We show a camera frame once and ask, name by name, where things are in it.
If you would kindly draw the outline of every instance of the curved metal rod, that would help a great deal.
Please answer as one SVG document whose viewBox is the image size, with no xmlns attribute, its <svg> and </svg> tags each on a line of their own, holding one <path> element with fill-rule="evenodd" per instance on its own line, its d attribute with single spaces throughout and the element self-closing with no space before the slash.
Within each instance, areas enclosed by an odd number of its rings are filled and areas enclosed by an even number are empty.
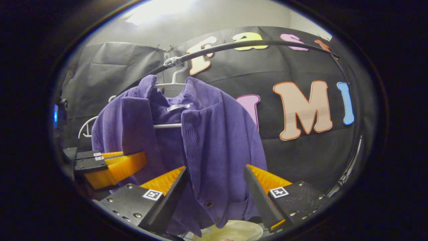
<svg viewBox="0 0 428 241">
<path fill-rule="evenodd" d="M 185 61 L 191 60 L 191 59 L 199 57 L 199 56 L 203 56 L 206 54 L 215 53 L 215 52 L 219 52 L 219 51 L 223 51 L 223 50 L 227 50 L 227 49 L 240 48 L 240 47 L 250 47 L 250 46 L 261 46 L 261 45 L 282 45 L 282 46 L 289 46 L 289 47 L 308 48 L 308 49 L 321 51 L 321 52 L 330 54 L 330 55 L 339 59 L 339 56 L 337 54 L 326 51 L 322 48 L 315 47 L 312 45 L 302 44 L 302 43 L 283 41 L 283 40 L 251 40 L 251 41 L 242 41 L 242 42 L 232 42 L 232 43 L 219 44 L 219 45 L 211 46 L 209 48 L 205 48 L 205 49 L 196 51 L 196 52 L 191 53 L 191 54 L 183 55 L 183 56 L 179 57 L 179 59 L 180 59 L 180 61 L 185 62 Z M 129 90 L 130 88 L 137 86 L 142 78 L 144 78 L 148 75 L 156 75 L 156 74 L 158 74 L 158 73 L 160 73 L 160 72 L 162 72 L 162 71 L 164 71 L 170 67 L 172 67 L 172 66 L 165 66 L 165 65 L 159 66 L 158 68 L 156 68 L 156 69 L 146 73 L 145 75 L 143 75 L 141 78 L 136 80 L 134 83 L 132 83 L 131 85 L 126 87 L 119 94 L 122 94 L 123 92 Z"/>
<path fill-rule="evenodd" d="M 283 45 L 283 46 L 289 46 L 289 47 L 301 47 L 301 48 L 308 48 L 312 50 L 321 51 L 327 54 L 332 54 L 334 57 L 339 58 L 339 56 L 335 53 L 329 52 L 327 50 L 324 50 L 323 48 L 315 47 L 312 45 L 302 44 L 302 43 L 295 43 L 295 42 L 288 42 L 283 40 L 251 40 L 251 41 L 242 41 L 242 42 L 233 42 L 233 43 L 225 43 L 225 44 L 219 44 L 215 45 L 209 48 L 204 48 L 202 50 L 196 51 L 191 54 L 186 54 L 180 57 L 181 61 L 187 61 L 191 60 L 193 58 L 203 56 L 205 54 L 209 53 L 215 53 L 227 49 L 232 48 L 240 48 L 240 47 L 250 47 L 250 46 L 261 46 L 261 45 Z"/>
</svg>

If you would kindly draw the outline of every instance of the clothing label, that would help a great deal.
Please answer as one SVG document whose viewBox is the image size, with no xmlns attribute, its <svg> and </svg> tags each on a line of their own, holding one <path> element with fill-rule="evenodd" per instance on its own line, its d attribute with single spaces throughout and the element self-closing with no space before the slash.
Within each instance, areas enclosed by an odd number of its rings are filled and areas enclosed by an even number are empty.
<svg viewBox="0 0 428 241">
<path fill-rule="evenodd" d="M 187 104 L 187 105 L 172 105 L 172 106 L 168 107 L 168 109 L 166 109 L 166 110 L 168 112 L 170 112 L 171 110 L 175 110 L 175 109 L 181 108 L 181 107 L 188 109 L 190 107 L 190 104 Z"/>
</svg>

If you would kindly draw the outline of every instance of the letter cutout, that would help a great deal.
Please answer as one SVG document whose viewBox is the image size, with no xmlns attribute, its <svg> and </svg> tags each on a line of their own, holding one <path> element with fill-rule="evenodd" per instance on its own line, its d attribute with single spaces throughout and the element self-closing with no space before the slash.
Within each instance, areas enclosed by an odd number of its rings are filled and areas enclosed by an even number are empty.
<svg viewBox="0 0 428 241">
<path fill-rule="evenodd" d="M 208 44 L 213 44 L 217 42 L 217 38 L 214 36 L 211 36 L 197 44 L 195 44 L 194 46 L 190 47 L 187 50 L 187 53 L 194 53 L 196 51 L 201 50 L 202 48 L 204 48 L 204 46 L 207 46 Z M 212 57 L 214 53 L 209 53 L 207 54 L 208 57 Z M 193 58 L 190 60 L 190 62 L 192 63 L 192 68 L 189 71 L 190 75 L 194 75 L 196 73 L 199 73 L 201 71 L 203 71 L 204 69 L 208 68 L 211 65 L 210 61 L 207 61 L 204 59 L 204 56 L 199 56 L 196 58 Z"/>
<path fill-rule="evenodd" d="M 321 40 L 317 39 L 317 40 L 315 40 L 315 43 L 319 44 L 323 50 L 329 51 L 331 53 L 330 48 L 325 43 L 321 42 Z"/>
<path fill-rule="evenodd" d="M 327 88 L 327 84 L 324 81 L 312 82 L 311 96 L 308 101 L 299 87 L 293 82 L 274 85 L 273 91 L 281 96 L 284 108 L 285 128 L 279 135 L 281 140 L 293 140 L 300 136 L 302 131 L 297 128 L 296 117 L 299 118 L 306 134 L 311 132 L 315 117 L 317 117 L 317 123 L 314 126 L 315 132 L 328 131 L 333 127 L 333 122 L 330 118 Z"/>
<path fill-rule="evenodd" d="M 302 41 L 300 41 L 300 39 L 297 36 L 295 36 L 293 34 L 285 34 L 285 33 L 283 33 L 279 37 L 282 40 L 287 41 L 287 42 L 303 43 Z M 293 47 L 293 46 L 289 46 L 289 47 L 291 49 L 300 50 L 300 51 L 307 51 L 308 50 L 307 48 L 302 48 L 302 47 Z"/>
<path fill-rule="evenodd" d="M 259 129 L 259 120 L 257 118 L 257 108 L 256 105 L 260 102 L 260 96 L 258 95 L 244 95 L 236 98 L 236 101 L 240 103 L 244 109 L 248 111 L 254 123 Z"/>
<path fill-rule="evenodd" d="M 232 37 L 233 40 L 236 40 L 235 42 L 243 42 L 243 41 L 252 41 L 252 40 L 263 40 L 262 37 L 260 36 L 260 34 L 258 33 L 252 33 L 252 32 L 247 32 L 247 33 L 239 33 L 235 36 Z M 264 49 L 267 48 L 267 45 L 261 45 L 261 46 L 249 46 L 249 47 L 240 47 L 240 48 L 235 48 L 236 50 L 249 50 L 252 48 L 255 49 Z"/>
<path fill-rule="evenodd" d="M 350 125 L 354 123 L 355 117 L 354 112 L 352 111 L 352 102 L 351 96 L 349 94 L 348 84 L 344 82 L 337 83 L 337 88 L 342 93 L 343 104 L 345 105 L 345 118 L 343 118 L 343 123 L 345 125 Z"/>
</svg>

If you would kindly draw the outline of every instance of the orange gripper pad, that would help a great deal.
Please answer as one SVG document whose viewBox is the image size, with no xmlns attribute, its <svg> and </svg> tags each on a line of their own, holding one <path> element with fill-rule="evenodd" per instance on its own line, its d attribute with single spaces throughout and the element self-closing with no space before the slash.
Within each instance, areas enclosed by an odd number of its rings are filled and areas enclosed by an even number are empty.
<svg viewBox="0 0 428 241">
<path fill-rule="evenodd" d="M 163 192 L 163 195 L 165 196 L 166 193 L 171 188 L 174 181 L 177 179 L 178 175 L 180 175 L 181 171 L 183 171 L 183 169 L 184 169 L 184 166 L 174 169 L 157 178 L 151 179 L 150 181 L 144 183 L 140 187 Z"/>
<path fill-rule="evenodd" d="M 270 172 L 252 166 L 250 164 L 247 165 L 250 167 L 251 171 L 256 176 L 257 180 L 259 181 L 266 194 L 268 194 L 270 189 L 277 187 L 285 187 L 292 184 L 291 182 L 282 179 L 278 176 L 275 176 Z"/>
<path fill-rule="evenodd" d="M 144 152 L 118 157 L 114 156 L 121 155 L 121 152 L 104 153 L 101 155 L 103 157 L 113 157 L 105 159 L 108 169 L 84 174 L 95 190 L 116 185 L 117 182 L 133 175 L 147 164 Z"/>
</svg>

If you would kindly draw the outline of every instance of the purple corduroy jacket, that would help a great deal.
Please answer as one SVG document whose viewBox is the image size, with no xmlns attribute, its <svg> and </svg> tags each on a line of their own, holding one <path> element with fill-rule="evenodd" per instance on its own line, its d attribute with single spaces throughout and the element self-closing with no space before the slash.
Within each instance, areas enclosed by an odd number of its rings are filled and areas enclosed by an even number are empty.
<svg viewBox="0 0 428 241">
<path fill-rule="evenodd" d="M 192 77 L 176 97 L 154 87 L 149 75 L 113 99 L 92 127 L 92 148 L 101 152 L 144 151 L 147 165 L 119 182 L 141 185 L 180 166 L 190 182 L 168 226 L 172 234 L 201 229 L 228 220 L 258 216 L 244 180 L 244 166 L 266 170 L 262 142 L 249 113 L 231 96 Z M 173 105 L 184 107 L 170 108 Z M 154 129 L 181 123 L 181 128 Z"/>
</svg>

